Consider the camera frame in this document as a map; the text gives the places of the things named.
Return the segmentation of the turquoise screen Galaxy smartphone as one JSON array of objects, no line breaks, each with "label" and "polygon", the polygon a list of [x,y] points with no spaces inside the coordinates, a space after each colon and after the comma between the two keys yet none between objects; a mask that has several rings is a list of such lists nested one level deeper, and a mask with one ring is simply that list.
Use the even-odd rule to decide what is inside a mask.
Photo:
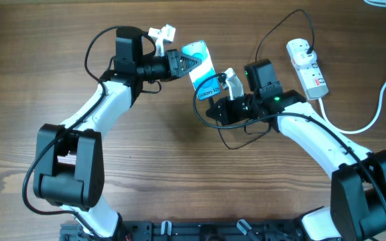
[{"label": "turquoise screen Galaxy smartphone", "polygon": [[[191,82],[196,89],[205,79],[216,74],[209,50],[204,40],[199,40],[182,46],[182,53],[201,59],[202,63],[189,73]],[[216,94],[220,94],[218,78],[214,77],[202,85],[197,93],[199,100],[205,100]]]}]

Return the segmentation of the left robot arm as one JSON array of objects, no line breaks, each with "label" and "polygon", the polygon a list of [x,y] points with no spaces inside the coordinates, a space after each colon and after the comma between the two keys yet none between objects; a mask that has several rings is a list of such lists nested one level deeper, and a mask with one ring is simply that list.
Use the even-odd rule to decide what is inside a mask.
[{"label": "left robot arm", "polygon": [[[200,58],[178,50],[143,53],[143,40],[153,38],[137,27],[116,25],[116,53],[109,67],[95,80],[97,90],[72,117],[59,125],[45,124],[38,131],[36,158],[22,187],[25,206],[43,216],[70,214],[89,240],[130,240],[120,213],[103,197],[105,172],[103,138],[116,120],[144,92],[144,82],[169,82],[199,67]],[[59,210],[41,211],[27,198],[34,195]]]}]

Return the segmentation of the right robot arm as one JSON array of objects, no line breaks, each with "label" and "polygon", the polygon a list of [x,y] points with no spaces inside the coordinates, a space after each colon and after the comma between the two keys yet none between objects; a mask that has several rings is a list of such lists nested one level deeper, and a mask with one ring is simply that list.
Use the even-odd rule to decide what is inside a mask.
[{"label": "right robot arm", "polygon": [[295,90],[284,92],[269,60],[214,75],[230,92],[206,111],[218,130],[264,122],[297,143],[331,180],[330,205],[297,218],[299,240],[367,240],[386,231],[386,150],[372,152],[339,133]]}]

